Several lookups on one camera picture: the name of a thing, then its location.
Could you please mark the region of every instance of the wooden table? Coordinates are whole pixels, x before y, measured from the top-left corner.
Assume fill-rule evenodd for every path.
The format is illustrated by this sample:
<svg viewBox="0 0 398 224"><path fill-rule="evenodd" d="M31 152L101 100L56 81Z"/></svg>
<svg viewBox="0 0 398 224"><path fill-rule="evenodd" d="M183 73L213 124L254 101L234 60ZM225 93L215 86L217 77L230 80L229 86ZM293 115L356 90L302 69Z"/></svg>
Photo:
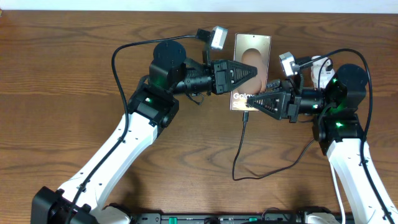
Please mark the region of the wooden table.
<svg viewBox="0 0 398 224"><path fill-rule="evenodd" d="M342 47L362 52L374 85L368 142L379 175L398 204L398 16L6 11L0 18L0 223L27 223L35 193L43 185L57 189L114 131L123 114L110 66L115 48L215 25L227 27L229 36L224 51L213 58L233 58L237 32L271 35L270 80L282 78L278 55L284 52L297 57ZM203 43L181 43L190 57L201 60ZM153 48L138 46L118 55L127 97L148 74ZM361 65L349 53L333 60L335 68ZM228 94L206 97L201 106L184 96L177 99L180 111L172 124L134 162L108 203L123 203L134 212L252 213L304 205L338 212L329 164L318 144L293 169L233 182L242 113L229 110ZM358 112L363 126L367 110L368 98ZM311 139L311 124L251 113L237 176L289 165ZM349 211L345 195L343 201Z"/></svg>

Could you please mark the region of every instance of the wire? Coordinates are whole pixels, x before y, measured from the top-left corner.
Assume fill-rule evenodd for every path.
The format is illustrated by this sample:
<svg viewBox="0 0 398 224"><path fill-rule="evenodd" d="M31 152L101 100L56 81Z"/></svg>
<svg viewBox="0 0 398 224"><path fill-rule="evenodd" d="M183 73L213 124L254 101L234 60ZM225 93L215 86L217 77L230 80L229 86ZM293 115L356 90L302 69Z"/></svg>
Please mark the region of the wire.
<svg viewBox="0 0 398 224"><path fill-rule="evenodd" d="M319 118L318 118L318 125L321 125L322 118L325 116L326 111L327 111L329 108L334 107L335 105L336 105L336 103L329 103L328 105L325 106L325 108L322 110L321 114L319 115Z"/></svg>
<svg viewBox="0 0 398 224"><path fill-rule="evenodd" d="M68 212L68 216L67 216L67 219L65 221L66 224L70 223L70 220L72 219L73 210L75 209L75 205L76 205L76 203L77 203L77 201L79 199L79 196L82 193L82 191L84 191L86 189L87 183L90 181L90 179L95 174L95 172L105 162L105 160L112 154L112 152L115 151L115 149L120 145L120 143L122 143L124 141L124 137L126 137L126 134L128 132L128 129L129 129L129 112L128 112L128 108L127 108L126 96L124 96L123 88L122 88L122 86L120 84L120 80L119 80L118 74L116 72L116 66L115 66L115 62L114 62L115 58L116 58L116 55L118 54L118 52L120 50L125 49L126 47L132 47L132 46L142 45L142 44L156 43L156 42L161 42L161 41L165 41L165 40L177 40L177 39L189 38L189 37L196 37L196 36L195 35L182 35L182 36L178 36L178 37L170 37L170 38L157 39L157 40L145 40L145 41L141 41L141 42L135 42L135 43L122 45L122 46L118 47L113 52L112 59L111 59L111 66L112 66L113 77L114 77L114 79L116 81L116 84L118 86L118 89L119 89L119 92L120 92L120 95L121 95L121 98L122 98L122 102L123 102L124 116L126 117L126 122L124 124L124 130L123 130L122 135L118 139L118 141L115 143L115 145L105 154L105 156L97 163L97 165L95 165L94 169L87 175L87 177L83 181L83 183L80 184L79 189L78 189L75 197L73 198L72 204L70 206L70 209L69 209L69 212ZM139 85L144 83L146 78L147 77L142 77L140 79L140 81L139 81Z"/></svg>
<svg viewBox="0 0 398 224"><path fill-rule="evenodd" d="M323 68L323 66L325 66L325 64L326 64L328 61L331 61L331 59L330 59L330 58L326 59L326 60L322 63L321 68L319 69L319 74L318 74L318 85L317 85L317 88L319 89L319 91L321 90L320 81L321 81L322 68Z"/></svg>
<svg viewBox="0 0 398 224"><path fill-rule="evenodd" d="M308 119L306 121L297 121L297 122L299 122L299 123L311 123L311 122L313 122L313 118L312 119Z"/></svg>
<svg viewBox="0 0 398 224"><path fill-rule="evenodd" d="M267 214L267 212L268 212L269 210L272 210L272 209L273 209L273 210L278 210L278 211L280 210L280 209L277 208L277 207L267 208L267 209L262 213L262 215L261 215L261 220L265 221L266 218L265 218L264 215ZM286 219L286 221L289 221L289 220L290 220L289 218L286 217L285 214L282 214L282 215L284 216L284 218Z"/></svg>
<svg viewBox="0 0 398 224"><path fill-rule="evenodd" d="M321 60L321 59L323 59L325 57L329 57L331 55L334 55L334 54L337 54L337 53L340 53L340 52L351 52L351 53L354 53L357 56L359 56L361 58L362 62L363 62L364 67L365 67L365 72L368 75L369 111L368 111L368 118L366 120L365 129L364 129L364 134L363 134L363 137L362 137L362 140L361 140L361 145L360 145L360 148L359 148L359 154L361 156L361 164L362 164L362 167L363 167L363 169L365 171L366 177L368 178L369 184L370 184L370 186L371 186L371 188L372 188L377 200L380 203L380 206L381 206L381 208L382 208L382 210L384 212L384 215L387 217L387 219L389 220L390 224L394 224L394 221L393 221L393 219L391 217L391 212L388 211L388 209L386 207L386 204L384 204L384 202L383 202L383 200L382 200L382 198L380 196L380 193L377 191L377 188L374 185L372 177L371 177L371 175L369 173L369 169L368 169L368 167L366 165L366 163L368 161L365 159L365 155L364 155L364 145L365 145L365 142L366 142L366 137L368 135L369 126L370 126L371 118L372 118L372 110L373 110L372 79L371 79L371 73L369 71L369 66L368 66L368 63L366 62L366 59L363 57L363 55L361 53L359 53L356 50L353 50L353 49L338 49L338 50L332 51L332 52L330 52L328 54L322 55L321 57L317 57L317 58L315 58L315 59L313 59L313 60L311 60L309 62L306 62L306 63L300 65L300 68L305 68L306 65L309 65L309 64L311 64L313 62L316 62L316 61Z"/></svg>
<svg viewBox="0 0 398 224"><path fill-rule="evenodd" d="M335 186L335 191L336 191L336 197L337 197L338 205L340 207L341 224L346 224L346 213L344 212L343 202L341 201L340 191L338 190L336 174L335 174L335 168L333 167L333 165L331 163L330 163L330 170L331 170L331 177L333 179L333 185Z"/></svg>
<svg viewBox="0 0 398 224"><path fill-rule="evenodd" d="M289 169L289 168L292 168L292 167L295 166L297 163L299 163L299 161L300 161L301 158L303 157L304 153L305 153L305 152L307 151L307 149L311 146L311 144L315 141L314 139L312 139L312 141L304 148L304 150L301 152L301 154L299 155L299 157L297 158L297 160L296 160L292 165L289 165L289 166L287 166L287 167L283 167L283 168L280 168L280 169L277 169L277 170L273 170L273 171L268 172L268 173L266 173L266 174L264 174L264 175L262 175L262 176L260 176L260 177L241 177L241 178L235 179L235 165L236 165L236 161L238 160L239 154L241 153L242 144L243 144L243 139L244 139L244 133L245 133L245 130L246 130L246 124L247 124L247 122L248 122L248 119L249 119L249 112L245 111L245 112L243 113L243 130L242 130L241 142L239 143L238 151L236 152L236 156L235 156L235 158L234 158L233 165L232 165L232 179L233 179L234 181L247 180L247 179L251 179L251 180L260 180L260 179L263 179L263 178L265 178L265 177L268 177L268 176L270 176L270 175L272 175L272 174L276 174L276 173L281 172L281 171L283 171L283 170L287 170L287 169Z"/></svg>

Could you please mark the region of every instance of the black cable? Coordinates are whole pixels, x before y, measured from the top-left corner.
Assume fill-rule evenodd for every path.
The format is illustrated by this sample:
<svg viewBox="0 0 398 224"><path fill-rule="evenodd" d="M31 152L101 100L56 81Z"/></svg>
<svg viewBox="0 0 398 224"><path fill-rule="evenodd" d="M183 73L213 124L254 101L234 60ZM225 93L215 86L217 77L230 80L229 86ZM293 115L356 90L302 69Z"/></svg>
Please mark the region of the black cable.
<svg viewBox="0 0 398 224"><path fill-rule="evenodd" d="M124 137L126 137L126 134L128 132L129 129L129 112L128 112L128 108L127 108L127 101L126 101L126 96L124 96L124 92L123 92L123 88L120 84L120 80L118 77L118 74L116 72L116 66L115 66L115 58L116 58L116 54L122 50L125 49L126 47L132 47L132 46L136 46L136 45L142 45L142 44L150 44L150 43L156 43L156 42L161 42L161 41L165 41L165 40L177 40L177 39L182 39L182 38L189 38L189 37L196 37L195 35L182 35L182 36L178 36L178 37L170 37L170 38L164 38L164 39L157 39L157 40L145 40L145 41L141 41L141 42L135 42L135 43L130 43L130 44L125 44L122 45L120 47L118 47L112 55L112 59L111 59L111 66L112 66L112 72L113 72L113 76L114 79L116 81L116 84L118 86L121 98L122 98L122 102L123 102L123 107L124 107L124 115L126 117L126 122L124 125L124 130L122 135L120 136L120 138L118 139L118 141L116 142L116 144L105 154L105 156L99 161L99 163L97 163L97 165L95 165L94 169L87 175L86 179L83 181L83 183L80 184L79 189L75 195L75 197L73 198L71 207L69 209L68 212L68 216L67 219L65 221L66 224L70 223L70 220L72 219L72 213L73 210L75 208L75 205L77 203L77 200L79 199L80 194L82 193L82 191L84 191L84 189L86 189L86 185L87 183L90 181L90 179L92 178L92 176L94 175L94 173L101 167L101 165L105 162L105 160L112 154L112 152L120 145L120 143L122 143L124 141ZM147 77L142 77L139 81L139 85L141 85L142 83L145 82Z"/></svg>
<svg viewBox="0 0 398 224"><path fill-rule="evenodd" d="M328 109L330 109L334 106L336 106L336 103L329 103L325 106L325 108L322 110L322 112L320 113L319 118L318 118L319 126L321 125L321 121L322 121L322 118L325 116L325 113L328 111Z"/></svg>
<svg viewBox="0 0 398 224"><path fill-rule="evenodd" d="M393 221L393 219L391 217L391 212L388 211L388 209L386 207L386 204L384 204L384 202L383 202L383 200L382 200L382 198L380 196L380 193L377 191L377 188L374 185L372 177L371 177L371 175L369 173L369 169L368 169L368 167L366 165L367 160L365 159L365 156L364 156L364 145L365 145L365 142L366 142L366 137L368 135L369 126L370 126L371 118L372 118L372 110L373 110L372 80L371 80L371 74L370 74L368 63L366 62L366 59L363 57L363 55L361 53L359 53L356 50L353 50L353 49L338 49L338 50L332 51L332 52L330 52L328 54L322 55L321 57L317 57L317 58L315 58L315 59L313 59L313 60L311 60L309 62L306 62L306 63L300 65L300 68L305 67L306 65L308 65L310 63L316 62L316 61L321 60L321 59L323 59L325 57L329 57L331 55L334 55L334 54L337 54L337 53L340 53L340 52L351 52L351 53L354 53L354 54L358 55L361 58L361 60L363 62L363 65L365 67L365 72L368 75L368 81L369 81L368 82L368 86L369 86L369 111L368 111L368 118L366 120L366 125L365 125L365 129L364 129L363 138L361 140L361 146L359 148L359 154L361 156L361 164L362 164L363 169L365 171L366 177L368 178L369 184L370 184L370 186L371 186L371 188L372 188L377 200L380 203L380 206L381 206L381 208L382 208L382 210L384 212L384 215L387 217L387 219L389 220L389 222L391 224L394 224L394 221Z"/></svg>
<svg viewBox="0 0 398 224"><path fill-rule="evenodd" d="M317 85L319 91L321 90L321 88L320 88L320 83L321 83L321 82L320 82L320 81L321 81L322 68L323 68L323 66L325 66L325 64L326 64L328 61L331 61L331 59L330 59L330 58L326 59L326 60L322 63L321 68L319 69L319 74L318 74L318 85Z"/></svg>
<svg viewBox="0 0 398 224"><path fill-rule="evenodd" d="M297 121L297 122L299 122L299 123L311 123L312 121L313 121L313 118L312 119L308 119L306 121Z"/></svg>
<svg viewBox="0 0 398 224"><path fill-rule="evenodd" d="M280 168L280 169L277 169L277 170L273 170L273 171L268 172L268 173L266 173L266 174L264 174L264 175L262 175L262 176L260 176L260 177L241 177L241 178L235 179L235 164L236 164L236 161L238 160L239 154L241 153L242 144L243 144L243 139L244 139L244 133L245 133L245 130L246 130L246 124L247 124L247 122L248 122L248 119L249 119L249 112L248 112L248 111L245 111L245 112L243 113L243 130L242 130L241 142L239 143L238 151L236 152L236 156L235 156L235 158L234 158L233 165L232 165L232 179L233 179L234 181L246 180L246 179L260 180L260 179L263 179L263 178L265 178L265 177L268 177L268 176L270 176L270 175L272 175L272 174L276 174L276 173L281 172L281 171L283 171L283 170L287 170L287 169L289 169L289 168L292 168L292 167L295 166L297 163L299 163L299 161L300 161L301 158L303 157L304 153L305 153L305 152L307 151L307 149L311 146L311 144L315 141L314 139L312 139L312 141L304 148L304 150L301 152L301 154L299 155L299 157L297 158L297 160L296 160L292 165L289 165L289 166L287 166L287 167L283 167L283 168Z"/></svg>

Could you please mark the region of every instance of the cable clip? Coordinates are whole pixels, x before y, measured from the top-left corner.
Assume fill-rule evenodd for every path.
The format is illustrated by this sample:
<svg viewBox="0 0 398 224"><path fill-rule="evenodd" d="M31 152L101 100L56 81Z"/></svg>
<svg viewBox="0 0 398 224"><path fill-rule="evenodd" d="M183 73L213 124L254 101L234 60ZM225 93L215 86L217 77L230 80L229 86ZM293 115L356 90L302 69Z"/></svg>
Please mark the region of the cable clip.
<svg viewBox="0 0 398 224"><path fill-rule="evenodd" d="M123 143L126 143L126 140L124 140L122 137L119 137L118 140L122 141Z"/></svg>
<svg viewBox="0 0 398 224"><path fill-rule="evenodd" d="M365 159L365 161L361 161L361 162L359 163L359 166L362 166L362 164L363 164L363 165L366 165L368 162L369 162L369 161L368 161L367 159Z"/></svg>

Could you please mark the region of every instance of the white cable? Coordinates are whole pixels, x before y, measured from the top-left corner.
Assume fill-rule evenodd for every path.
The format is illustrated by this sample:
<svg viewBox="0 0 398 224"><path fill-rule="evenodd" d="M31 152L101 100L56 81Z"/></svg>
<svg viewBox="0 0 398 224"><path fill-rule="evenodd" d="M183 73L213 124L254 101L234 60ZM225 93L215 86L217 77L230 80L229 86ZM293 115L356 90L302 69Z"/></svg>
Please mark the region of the white cable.
<svg viewBox="0 0 398 224"><path fill-rule="evenodd" d="M340 206L341 224L346 224L346 214L344 212L343 202L341 202L341 195L340 195L340 192L338 190L336 174L335 174L335 168L333 167L333 165L331 163L330 163L330 170L331 170L331 177L333 178L333 184L335 185L335 191L336 191L336 197L337 197L338 205Z"/></svg>

